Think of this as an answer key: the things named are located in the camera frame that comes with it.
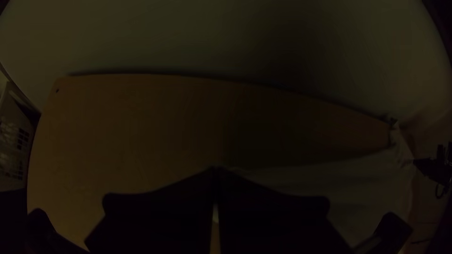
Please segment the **wire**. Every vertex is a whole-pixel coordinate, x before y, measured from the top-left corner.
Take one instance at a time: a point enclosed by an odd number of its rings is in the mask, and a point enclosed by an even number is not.
[[[415,241],[415,242],[411,242],[411,244],[420,244],[420,243],[424,243],[424,242],[428,242],[431,241],[433,238],[427,238],[421,241]]]

